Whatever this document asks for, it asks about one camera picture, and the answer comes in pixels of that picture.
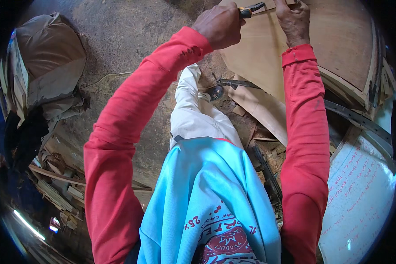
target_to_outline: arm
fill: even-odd
[[[282,244],[295,263],[315,263],[328,197],[329,134],[324,86],[310,45],[310,11],[275,0],[288,46],[282,54],[288,146],[281,171]]]
[[[117,89],[84,146],[85,212],[95,263],[123,263],[143,211],[132,190],[134,143],[177,73],[213,49],[240,41],[236,4],[202,13],[145,58]]]

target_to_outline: leg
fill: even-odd
[[[199,93],[198,94],[200,109],[203,114],[206,114],[214,119],[217,123],[219,130],[225,135],[225,138],[232,142],[235,146],[240,147],[243,149],[242,142],[239,138],[238,132],[233,127],[232,122],[230,119],[215,108],[212,104],[210,104],[210,95],[206,93]]]
[[[182,71],[175,92],[176,105],[173,111],[188,108],[201,112],[198,103],[198,80],[200,76],[201,70],[196,63],[187,66]]]
[[[187,66],[180,75],[176,88],[176,106],[170,117],[172,138],[169,149],[176,144],[173,137],[181,136],[184,139],[210,136],[224,138],[224,135],[215,125],[215,121],[201,113],[198,101],[198,80],[201,71],[197,64]]]

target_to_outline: light blue cloth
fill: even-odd
[[[208,263],[240,256],[280,263],[275,214],[248,155],[210,137],[180,140],[169,152],[139,234],[138,263],[191,263],[196,248],[214,236]],[[211,248],[230,252],[215,256]]]

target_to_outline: light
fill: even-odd
[[[48,228],[51,229],[54,233],[57,234],[57,231],[58,231],[57,227],[49,226]]]
[[[30,224],[28,224],[28,222],[19,214],[18,211],[13,210],[13,212],[15,213],[15,215],[21,219],[21,221],[26,225],[26,227],[28,227],[32,233],[34,233],[37,237],[41,238],[42,240],[46,240],[45,237],[43,237],[40,233],[38,233]]]
[[[59,222],[59,220],[57,219],[57,217],[53,217],[53,221],[54,221],[55,223],[57,223],[58,225],[60,224],[60,222]]]

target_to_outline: foot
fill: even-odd
[[[213,88],[208,89],[206,93],[210,95],[210,102],[215,101],[222,98],[223,87],[221,87],[220,85],[214,86]]]

